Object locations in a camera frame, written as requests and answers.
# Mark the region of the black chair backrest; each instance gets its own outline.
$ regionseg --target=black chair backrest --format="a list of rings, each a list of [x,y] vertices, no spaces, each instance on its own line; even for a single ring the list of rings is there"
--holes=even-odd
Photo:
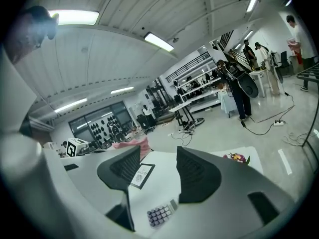
[[[281,53],[281,63],[283,67],[289,66],[288,60],[287,60],[287,51],[284,51]]]
[[[147,128],[150,127],[150,124],[149,124],[149,122],[148,122],[146,116],[141,116],[141,117],[139,117],[139,118],[137,119],[137,121],[138,121],[138,123],[140,123],[141,128],[143,128],[143,129],[147,129]]]

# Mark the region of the pink cloth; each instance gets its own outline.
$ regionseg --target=pink cloth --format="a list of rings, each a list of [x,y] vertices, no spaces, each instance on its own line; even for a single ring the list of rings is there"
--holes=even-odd
[[[149,146],[149,140],[147,137],[145,137],[142,141],[138,141],[134,139],[130,142],[112,143],[112,146],[115,149],[120,149],[127,146],[138,146],[138,145],[141,147],[140,160],[142,160],[147,154],[149,154],[152,151],[151,147]]]

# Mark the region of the power strip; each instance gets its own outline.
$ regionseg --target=power strip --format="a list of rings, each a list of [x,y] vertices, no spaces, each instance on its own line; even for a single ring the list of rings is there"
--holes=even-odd
[[[274,126],[282,126],[282,125],[284,125],[285,123],[283,122],[283,121],[280,121],[280,120],[276,120],[275,122],[274,122]]]

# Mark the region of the railing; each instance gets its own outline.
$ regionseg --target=railing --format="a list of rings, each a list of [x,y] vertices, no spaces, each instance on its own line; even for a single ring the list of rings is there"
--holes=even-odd
[[[247,58],[245,58],[244,56],[240,55],[239,53],[233,51],[233,50],[229,50],[228,52],[235,60],[237,60],[238,62],[241,62],[241,63],[245,63],[247,66],[249,66],[252,69],[249,61],[247,60]]]
[[[223,34],[220,38],[220,41],[218,43],[219,47],[221,48],[222,51],[225,50],[227,44],[228,44],[228,41],[231,37],[231,35],[233,34],[234,31],[231,31],[231,32],[228,32],[226,34]]]
[[[186,65],[182,66],[181,68],[177,69],[175,72],[172,74],[168,75],[166,77],[168,82],[171,82],[173,79],[187,71],[188,69],[192,68],[193,66],[199,64],[200,62],[204,61],[205,59],[209,58],[210,55],[208,52],[205,52],[198,56],[197,58],[193,59],[192,61],[188,62]]]

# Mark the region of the colorful object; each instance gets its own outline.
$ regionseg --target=colorful object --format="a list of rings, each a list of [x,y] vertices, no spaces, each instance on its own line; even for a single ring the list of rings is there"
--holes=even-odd
[[[228,158],[228,156],[230,157],[230,159],[235,160],[237,162],[241,162],[241,163],[246,164],[246,165],[248,165],[249,162],[250,162],[250,156],[246,160],[246,158],[242,154],[238,154],[238,153],[232,154],[232,153],[230,153],[230,154],[223,155],[223,158]]]
[[[120,149],[123,147],[127,147],[127,146],[137,146],[139,145],[141,147],[141,154],[140,154],[140,160],[142,160],[145,156],[147,156],[147,154],[149,154],[152,150],[151,147],[149,146],[149,140],[147,137],[145,137],[142,141],[138,141],[133,139],[130,142],[120,142],[120,143],[112,143],[112,146],[115,149]]]

